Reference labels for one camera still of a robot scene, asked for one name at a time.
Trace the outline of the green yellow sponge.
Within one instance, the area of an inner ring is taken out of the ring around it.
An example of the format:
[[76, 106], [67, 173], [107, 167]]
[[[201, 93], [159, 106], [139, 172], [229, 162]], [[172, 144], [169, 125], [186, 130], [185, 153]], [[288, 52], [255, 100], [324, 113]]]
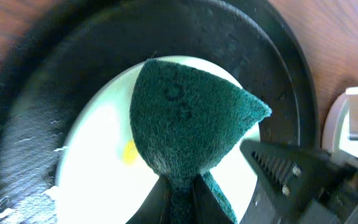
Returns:
[[211, 169], [271, 113], [256, 96], [216, 75], [163, 60], [145, 62], [132, 94], [130, 125], [143, 160], [172, 187], [173, 223], [192, 221], [190, 190], [197, 175], [230, 220], [237, 220]]

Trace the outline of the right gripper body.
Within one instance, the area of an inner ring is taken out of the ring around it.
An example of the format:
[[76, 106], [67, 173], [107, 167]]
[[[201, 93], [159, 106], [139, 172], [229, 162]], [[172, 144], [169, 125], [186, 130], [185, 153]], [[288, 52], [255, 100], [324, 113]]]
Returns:
[[283, 223], [358, 223], [358, 161], [296, 162], [282, 182]]

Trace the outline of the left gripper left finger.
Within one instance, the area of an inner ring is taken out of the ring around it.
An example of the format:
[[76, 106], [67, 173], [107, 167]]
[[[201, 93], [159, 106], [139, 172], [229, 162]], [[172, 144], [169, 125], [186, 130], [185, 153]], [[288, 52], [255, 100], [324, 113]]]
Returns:
[[126, 224], [170, 224], [170, 183], [161, 175]]

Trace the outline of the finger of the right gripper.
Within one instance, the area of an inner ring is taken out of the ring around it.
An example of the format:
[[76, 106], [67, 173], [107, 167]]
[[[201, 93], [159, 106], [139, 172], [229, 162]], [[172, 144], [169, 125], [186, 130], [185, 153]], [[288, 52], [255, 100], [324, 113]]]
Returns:
[[334, 190], [357, 169], [324, 149], [244, 140], [240, 150], [277, 213], [298, 220], [322, 190]]

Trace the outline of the white pink plate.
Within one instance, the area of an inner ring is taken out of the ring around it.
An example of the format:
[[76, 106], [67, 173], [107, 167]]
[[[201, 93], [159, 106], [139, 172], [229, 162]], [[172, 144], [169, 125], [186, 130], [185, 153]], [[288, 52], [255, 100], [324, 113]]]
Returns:
[[347, 95], [342, 93], [330, 107], [323, 128], [321, 146], [328, 152], [339, 148], [341, 129], [347, 113]]

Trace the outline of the mint plate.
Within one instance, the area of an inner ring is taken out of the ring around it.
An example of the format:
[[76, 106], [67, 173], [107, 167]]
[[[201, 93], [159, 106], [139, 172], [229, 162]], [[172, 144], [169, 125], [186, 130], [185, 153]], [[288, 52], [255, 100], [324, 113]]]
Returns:
[[[241, 84], [212, 62], [189, 56], [157, 58], [204, 70], [234, 85]], [[155, 185], [158, 175], [134, 147], [129, 107], [144, 62], [123, 70], [103, 86], [77, 117], [65, 140], [58, 166], [58, 223], [126, 223]], [[238, 142], [211, 169], [239, 223], [257, 182]]]

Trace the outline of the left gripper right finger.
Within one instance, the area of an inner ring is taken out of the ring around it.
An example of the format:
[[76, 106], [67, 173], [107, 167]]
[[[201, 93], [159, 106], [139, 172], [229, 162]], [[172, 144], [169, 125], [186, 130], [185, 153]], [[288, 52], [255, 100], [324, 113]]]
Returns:
[[233, 224], [198, 174], [191, 189], [193, 224]]

